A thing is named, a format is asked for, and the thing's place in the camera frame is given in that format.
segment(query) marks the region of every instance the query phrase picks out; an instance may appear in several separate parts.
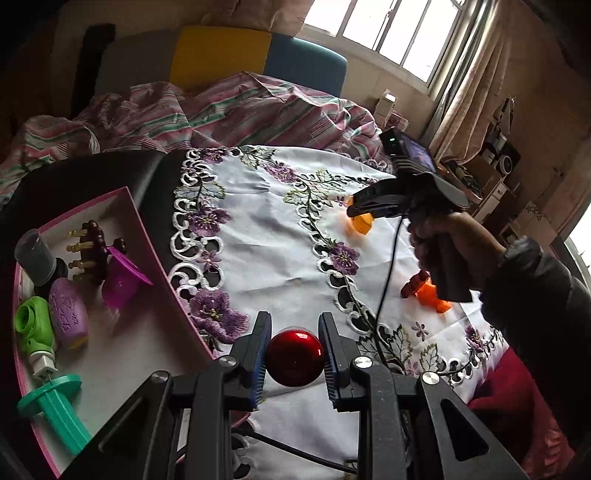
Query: striped bedsheet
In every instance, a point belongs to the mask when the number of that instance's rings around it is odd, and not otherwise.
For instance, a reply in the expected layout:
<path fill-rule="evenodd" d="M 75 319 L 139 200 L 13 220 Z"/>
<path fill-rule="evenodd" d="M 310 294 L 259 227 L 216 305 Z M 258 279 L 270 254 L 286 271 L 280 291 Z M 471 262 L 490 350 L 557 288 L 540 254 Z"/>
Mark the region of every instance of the striped bedsheet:
<path fill-rule="evenodd" d="M 0 164 L 0 208 L 29 171 L 114 149 L 309 147 L 389 171 L 379 133 L 365 108 L 263 75 L 242 72 L 198 95 L 171 83 L 147 83 L 94 97 L 74 120 L 29 119 Z"/>

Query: beige curtain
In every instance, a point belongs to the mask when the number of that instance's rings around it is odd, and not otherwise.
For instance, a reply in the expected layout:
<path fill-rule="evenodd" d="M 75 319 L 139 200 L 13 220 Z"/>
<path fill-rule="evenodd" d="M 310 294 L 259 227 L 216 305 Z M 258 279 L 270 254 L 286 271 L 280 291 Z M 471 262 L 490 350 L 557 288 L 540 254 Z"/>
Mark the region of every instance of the beige curtain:
<path fill-rule="evenodd" d="M 554 229 L 560 233 L 570 233 L 584 213 L 591 198 L 591 132 L 574 154 L 570 170 L 556 191 L 542 208 L 542 213 Z"/>
<path fill-rule="evenodd" d="M 314 0 L 210 0 L 201 25 L 253 28 L 295 36 Z"/>
<path fill-rule="evenodd" d="M 463 164 L 480 151 L 492 112 L 502 100 L 515 1 L 498 0 L 493 6 L 472 65 L 429 144 L 436 161 L 452 155 Z"/>

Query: red ball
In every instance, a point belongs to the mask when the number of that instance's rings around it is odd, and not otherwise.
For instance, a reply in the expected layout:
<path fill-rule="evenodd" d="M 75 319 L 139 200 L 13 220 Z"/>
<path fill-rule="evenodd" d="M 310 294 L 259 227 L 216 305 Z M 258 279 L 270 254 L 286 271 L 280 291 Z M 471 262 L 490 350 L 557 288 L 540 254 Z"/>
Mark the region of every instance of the red ball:
<path fill-rule="evenodd" d="M 265 352 L 267 372 L 286 387 L 303 387 L 324 368 L 324 348 L 308 330 L 291 327 L 275 335 Z"/>

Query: green toy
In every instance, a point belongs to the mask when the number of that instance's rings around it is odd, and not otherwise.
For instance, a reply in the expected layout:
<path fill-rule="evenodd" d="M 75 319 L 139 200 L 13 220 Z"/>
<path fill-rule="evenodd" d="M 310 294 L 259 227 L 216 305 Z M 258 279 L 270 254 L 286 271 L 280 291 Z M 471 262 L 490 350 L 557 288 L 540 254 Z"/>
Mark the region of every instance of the green toy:
<path fill-rule="evenodd" d="M 69 401 L 81 384 L 78 375 L 64 375 L 29 392 L 17 405 L 23 417 L 43 413 L 60 440 L 74 455 L 78 455 L 91 438 Z"/>
<path fill-rule="evenodd" d="M 24 301 L 14 316 L 20 350 L 28 355 L 33 376 L 47 378 L 57 371 L 49 305 L 41 297 Z"/>

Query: window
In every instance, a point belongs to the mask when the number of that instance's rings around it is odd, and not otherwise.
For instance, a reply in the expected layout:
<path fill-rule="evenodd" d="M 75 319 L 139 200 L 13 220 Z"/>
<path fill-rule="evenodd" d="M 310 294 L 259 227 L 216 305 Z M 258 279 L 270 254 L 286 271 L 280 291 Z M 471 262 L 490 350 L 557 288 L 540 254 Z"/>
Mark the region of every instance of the window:
<path fill-rule="evenodd" d="M 464 0 L 315 0 L 306 25 L 351 41 L 430 83 Z"/>
<path fill-rule="evenodd" d="M 591 288 L 591 208 L 587 208 L 564 243 L 577 262 L 587 287 Z"/>

